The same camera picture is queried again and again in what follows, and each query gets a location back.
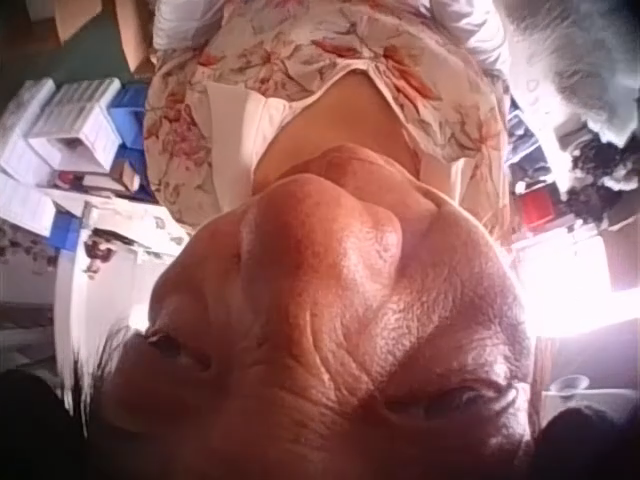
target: nose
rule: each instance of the nose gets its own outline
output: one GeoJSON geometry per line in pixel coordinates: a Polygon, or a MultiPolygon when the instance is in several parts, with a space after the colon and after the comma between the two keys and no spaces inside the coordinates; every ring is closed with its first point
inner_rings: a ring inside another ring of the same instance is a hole
{"type": "Polygon", "coordinates": [[[374,315],[393,285],[402,245],[397,218],[320,177],[296,175],[247,211],[240,243],[241,290],[264,364],[294,359],[318,381],[340,382],[336,351],[352,347],[349,332],[374,315]]]}
{"type": "Polygon", "coordinates": [[[390,285],[401,244],[400,224],[389,210],[323,178],[296,175],[247,212],[241,273],[247,290],[263,292],[253,298],[259,311],[278,300],[326,308],[337,292],[342,298],[357,292],[366,302],[390,285]]]}

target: red object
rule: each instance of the red object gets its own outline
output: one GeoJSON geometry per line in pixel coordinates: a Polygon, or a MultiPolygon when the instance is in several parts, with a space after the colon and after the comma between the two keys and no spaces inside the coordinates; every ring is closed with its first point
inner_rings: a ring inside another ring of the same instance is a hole
{"type": "Polygon", "coordinates": [[[522,223],[527,227],[539,227],[555,218],[553,202],[546,185],[520,195],[518,203],[522,223]]]}

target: elderly woman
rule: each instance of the elderly woman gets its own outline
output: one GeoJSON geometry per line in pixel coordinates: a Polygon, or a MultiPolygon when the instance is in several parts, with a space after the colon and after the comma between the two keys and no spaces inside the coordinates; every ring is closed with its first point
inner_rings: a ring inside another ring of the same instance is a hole
{"type": "Polygon", "coordinates": [[[196,231],[96,379],[92,478],[515,475],[535,402],[491,238],[508,233],[491,2],[226,13],[158,55],[149,176],[196,231]]]}

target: wall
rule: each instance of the wall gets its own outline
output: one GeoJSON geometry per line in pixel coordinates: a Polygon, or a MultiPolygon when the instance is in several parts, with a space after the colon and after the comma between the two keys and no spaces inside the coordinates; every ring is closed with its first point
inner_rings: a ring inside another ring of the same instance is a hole
{"type": "Polygon", "coordinates": [[[55,272],[35,274],[26,255],[16,255],[0,264],[0,303],[53,304],[55,272]]]}

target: white cloth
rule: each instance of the white cloth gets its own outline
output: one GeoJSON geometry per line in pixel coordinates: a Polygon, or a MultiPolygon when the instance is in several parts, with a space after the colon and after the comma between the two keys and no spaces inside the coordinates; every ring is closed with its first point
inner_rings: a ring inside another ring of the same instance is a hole
{"type": "Polygon", "coordinates": [[[429,0],[433,17],[461,42],[480,66],[507,78],[511,57],[493,0],[429,0]]]}
{"type": "Polygon", "coordinates": [[[171,50],[204,45],[222,23],[225,0],[157,0],[153,46],[171,50]]]}

